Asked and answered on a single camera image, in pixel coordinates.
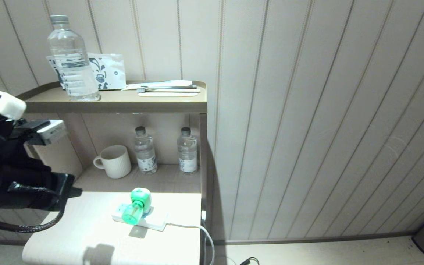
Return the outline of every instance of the bottle cap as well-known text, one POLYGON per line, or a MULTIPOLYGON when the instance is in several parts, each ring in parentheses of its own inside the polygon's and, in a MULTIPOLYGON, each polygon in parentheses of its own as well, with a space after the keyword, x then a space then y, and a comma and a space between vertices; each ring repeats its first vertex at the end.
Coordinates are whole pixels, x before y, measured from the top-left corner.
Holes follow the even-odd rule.
POLYGON ((52 24, 68 24, 68 16, 67 15, 51 15, 50 21, 52 24))
POLYGON ((190 135, 190 128, 189 127, 183 127, 181 129, 181 135, 182 136, 189 136, 190 135))
POLYGON ((146 130, 145 130, 145 127, 143 127, 143 126, 138 126, 138 127, 136 127, 135 128, 135 133, 137 134, 137 135, 143 135, 143 134, 146 134, 146 130))

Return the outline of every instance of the white countertop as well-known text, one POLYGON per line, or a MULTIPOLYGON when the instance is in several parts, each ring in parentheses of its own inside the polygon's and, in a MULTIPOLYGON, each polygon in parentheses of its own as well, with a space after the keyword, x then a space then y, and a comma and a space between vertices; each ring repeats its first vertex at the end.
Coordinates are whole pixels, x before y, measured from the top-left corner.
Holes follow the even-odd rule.
MULTIPOLYGON (((60 222, 34 233, 22 259, 47 265, 199 264, 199 229, 167 225, 160 232, 115 222, 111 213, 120 203, 130 203, 129 192, 84 192, 69 199, 60 222)), ((200 193, 152 193, 152 206, 168 209, 175 222, 200 225, 200 193)))

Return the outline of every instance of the striped wall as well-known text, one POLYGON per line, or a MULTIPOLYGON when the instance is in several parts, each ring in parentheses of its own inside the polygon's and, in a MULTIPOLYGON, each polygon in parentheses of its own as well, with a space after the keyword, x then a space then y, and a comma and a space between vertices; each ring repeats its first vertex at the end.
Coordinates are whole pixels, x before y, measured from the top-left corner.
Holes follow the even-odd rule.
MULTIPOLYGON (((50 14, 68 15, 88 51, 123 54, 128 79, 207 83, 216 239, 367 235, 424 222, 424 0, 0 0, 0 89, 17 95, 56 81, 45 59, 50 14)), ((131 120, 45 115, 72 124, 58 144, 79 159, 76 172, 91 159, 80 146, 94 155, 107 144, 99 119, 131 120)), ((159 148, 169 150, 165 139, 159 148)), ((63 158, 38 152, 63 169, 63 158)))

